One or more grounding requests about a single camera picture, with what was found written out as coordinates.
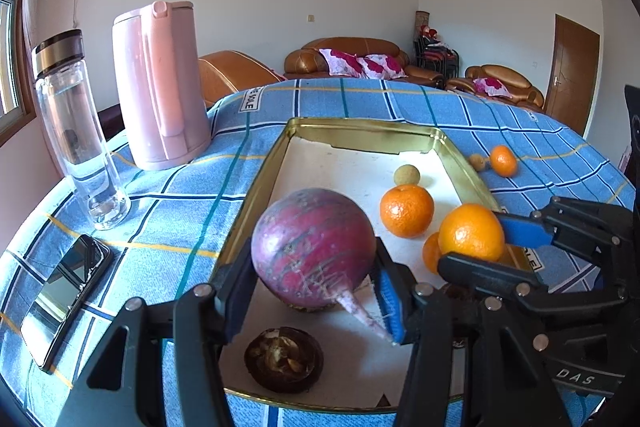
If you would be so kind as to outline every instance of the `orange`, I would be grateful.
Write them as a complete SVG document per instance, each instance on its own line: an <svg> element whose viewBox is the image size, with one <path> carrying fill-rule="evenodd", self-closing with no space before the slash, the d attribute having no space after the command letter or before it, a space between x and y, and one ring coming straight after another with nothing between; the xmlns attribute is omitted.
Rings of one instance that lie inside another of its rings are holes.
<svg viewBox="0 0 640 427"><path fill-rule="evenodd" d="M498 261L504 251L504 231L498 218L486 207L464 203L440 224L440 251L457 252L485 261Z"/></svg>
<svg viewBox="0 0 640 427"><path fill-rule="evenodd" d="M380 200L380 219L398 237L421 235L433 219L433 198L420 185L398 185Z"/></svg>
<svg viewBox="0 0 640 427"><path fill-rule="evenodd" d="M494 171L505 178L518 172L518 160L507 146L495 146L489 155L489 162Z"/></svg>
<svg viewBox="0 0 640 427"><path fill-rule="evenodd" d="M438 273L438 260L442 257L438 245L438 233L432 233L422 245L422 262L433 273Z"/></svg>

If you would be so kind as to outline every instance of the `water bottle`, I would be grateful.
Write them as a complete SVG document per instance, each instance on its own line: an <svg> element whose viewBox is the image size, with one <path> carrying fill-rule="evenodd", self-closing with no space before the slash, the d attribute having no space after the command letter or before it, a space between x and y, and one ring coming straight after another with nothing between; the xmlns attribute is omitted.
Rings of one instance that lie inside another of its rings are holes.
<svg viewBox="0 0 640 427"><path fill-rule="evenodd" d="M68 30L37 45L31 56L42 118L58 162L98 230L129 212L98 121L84 62L82 32Z"/></svg>

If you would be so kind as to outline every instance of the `phone screen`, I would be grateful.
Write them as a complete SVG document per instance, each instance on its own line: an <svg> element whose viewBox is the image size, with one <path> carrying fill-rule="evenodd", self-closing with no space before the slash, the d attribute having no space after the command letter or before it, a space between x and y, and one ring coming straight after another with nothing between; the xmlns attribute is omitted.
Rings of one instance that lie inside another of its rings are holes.
<svg viewBox="0 0 640 427"><path fill-rule="evenodd" d="M87 235L82 235L66 252L44 283L22 321L20 331L38 367L47 357L63 325L73 319L72 310L85 293L88 283L97 276L104 262L105 249Z"/></svg>

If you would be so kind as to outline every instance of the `pink thermos jug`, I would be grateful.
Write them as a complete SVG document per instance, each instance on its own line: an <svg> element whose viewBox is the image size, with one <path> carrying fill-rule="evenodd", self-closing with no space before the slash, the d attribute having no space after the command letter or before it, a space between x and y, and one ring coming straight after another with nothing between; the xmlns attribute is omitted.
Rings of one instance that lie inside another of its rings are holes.
<svg viewBox="0 0 640 427"><path fill-rule="evenodd" d="M189 162L211 141L189 1L156 1L113 22L113 60L133 160L160 170Z"/></svg>

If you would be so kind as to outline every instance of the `smartphone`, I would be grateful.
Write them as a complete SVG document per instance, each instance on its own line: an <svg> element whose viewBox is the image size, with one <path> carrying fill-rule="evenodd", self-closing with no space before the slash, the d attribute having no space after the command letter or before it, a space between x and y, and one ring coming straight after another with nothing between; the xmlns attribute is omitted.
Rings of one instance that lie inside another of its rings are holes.
<svg viewBox="0 0 640 427"><path fill-rule="evenodd" d="M22 338L41 370L49 371L82 303L112 258L109 247L83 234L44 283L20 325Z"/></svg>

